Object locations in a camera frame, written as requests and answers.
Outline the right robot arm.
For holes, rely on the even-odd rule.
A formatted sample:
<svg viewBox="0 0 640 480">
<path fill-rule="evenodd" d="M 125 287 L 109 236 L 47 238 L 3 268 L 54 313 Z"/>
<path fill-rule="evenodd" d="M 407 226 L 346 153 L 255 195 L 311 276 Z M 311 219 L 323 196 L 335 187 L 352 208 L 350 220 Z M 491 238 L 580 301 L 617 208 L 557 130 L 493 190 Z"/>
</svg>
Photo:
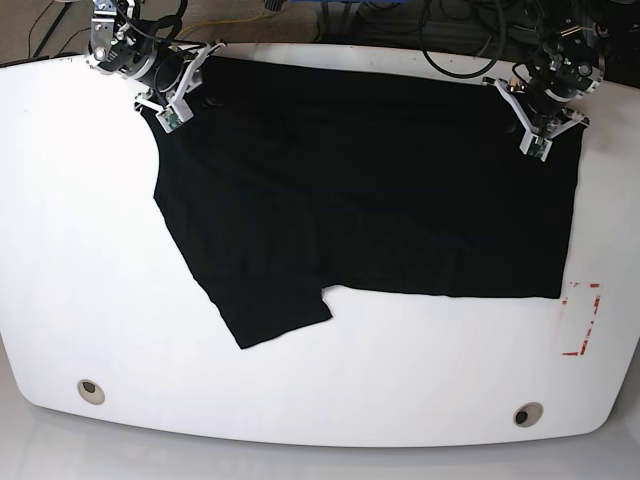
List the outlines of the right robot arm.
<svg viewBox="0 0 640 480">
<path fill-rule="evenodd" d="M 90 65 L 103 74 L 118 74 L 142 83 L 161 106 L 181 81 L 186 62 L 205 47 L 180 40 L 188 3 L 156 20 L 141 16 L 140 1 L 96 1 L 91 19 Z"/>
</svg>

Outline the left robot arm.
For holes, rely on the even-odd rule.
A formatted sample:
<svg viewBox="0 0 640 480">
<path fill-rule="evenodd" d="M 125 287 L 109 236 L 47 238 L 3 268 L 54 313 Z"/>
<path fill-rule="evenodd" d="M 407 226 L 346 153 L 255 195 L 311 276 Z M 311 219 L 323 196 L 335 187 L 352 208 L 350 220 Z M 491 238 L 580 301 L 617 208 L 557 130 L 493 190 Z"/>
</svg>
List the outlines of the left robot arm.
<svg viewBox="0 0 640 480">
<path fill-rule="evenodd" d="M 596 1 L 526 1 L 538 47 L 526 61 L 525 99 L 532 124 L 549 132 L 568 117 L 563 110 L 602 82 L 605 60 L 598 45 Z"/>
</svg>

